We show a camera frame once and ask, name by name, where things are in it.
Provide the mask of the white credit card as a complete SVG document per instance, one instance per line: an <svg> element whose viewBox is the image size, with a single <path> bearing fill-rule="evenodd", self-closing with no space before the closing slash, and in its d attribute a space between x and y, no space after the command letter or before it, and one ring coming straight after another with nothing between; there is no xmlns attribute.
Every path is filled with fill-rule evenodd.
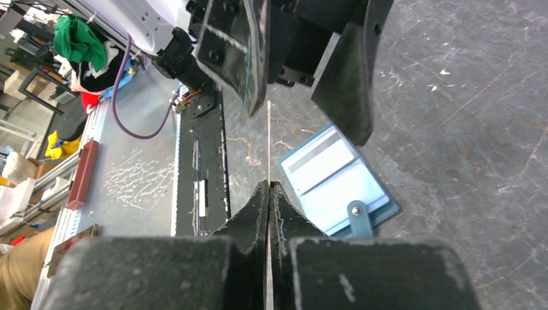
<svg viewBox="0 0 548 310"><path fill-rule="evenodd" d="M280 165L293 190L302 196L355 159L335 127L327 127L286 156Z"/></svg>

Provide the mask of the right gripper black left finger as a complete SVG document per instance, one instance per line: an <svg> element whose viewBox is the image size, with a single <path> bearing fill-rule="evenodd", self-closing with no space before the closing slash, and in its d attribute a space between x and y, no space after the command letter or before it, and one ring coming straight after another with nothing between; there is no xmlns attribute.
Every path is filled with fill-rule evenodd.
<svg viewBox="0 0 548 310"><path fill-rule="evenodd" d="M42 309L263 309L268 183L203 237L97 237L63 257Z"/></svg>

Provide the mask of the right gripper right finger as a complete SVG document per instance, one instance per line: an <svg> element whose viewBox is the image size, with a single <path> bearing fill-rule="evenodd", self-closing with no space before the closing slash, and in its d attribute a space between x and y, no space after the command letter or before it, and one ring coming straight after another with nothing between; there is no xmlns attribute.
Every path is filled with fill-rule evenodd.
<svg viewBox="0 0 548 310"><path fill-rule="evenodd" d="M479 309L448 244L417 238L334 238L270 189L275 309Z"/></svg>

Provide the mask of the orange credit card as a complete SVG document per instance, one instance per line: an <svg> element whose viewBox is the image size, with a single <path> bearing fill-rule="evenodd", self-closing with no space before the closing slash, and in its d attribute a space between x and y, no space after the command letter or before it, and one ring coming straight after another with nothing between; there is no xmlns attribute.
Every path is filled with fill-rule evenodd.
<svg viewBox="0 0 548 310"><path fill-rule="evenodd" d="M271 183L271 101L267 100L267 181L268 181L268 193L270 193ZM266 246L266 309L274 310L274 297L273 297L273 275L272 275L272 261L271 261L271 229L269 224L269 218L267 219L267 246Z"/></svg>

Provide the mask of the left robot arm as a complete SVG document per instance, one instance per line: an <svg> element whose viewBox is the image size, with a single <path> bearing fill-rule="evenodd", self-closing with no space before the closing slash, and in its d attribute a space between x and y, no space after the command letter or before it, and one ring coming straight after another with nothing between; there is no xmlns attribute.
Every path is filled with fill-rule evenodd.
<svg viewBox="0 0 548 310"><path fill-rule="evenodd" d="M148 1L90 1L106 10L166 77L215 83L254 115L269 84L311 87L312 101L354 144L372 134L372 80L391 1L188 1L188 29Z"/></svg>

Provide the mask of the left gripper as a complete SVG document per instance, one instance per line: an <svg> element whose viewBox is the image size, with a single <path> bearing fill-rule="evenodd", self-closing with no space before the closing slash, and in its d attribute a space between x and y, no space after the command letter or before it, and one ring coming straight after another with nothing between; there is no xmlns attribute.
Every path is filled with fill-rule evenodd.
<svg viewBox="0 0 548 310"><path fill-rule="evenodd" d="M272 1L270 15L269 1L208 1L198 66L252 116L267 83L311 87L330 38L340 34L311 99L354 145L363 146L374 127L375 60L393 3Z"/></svg>

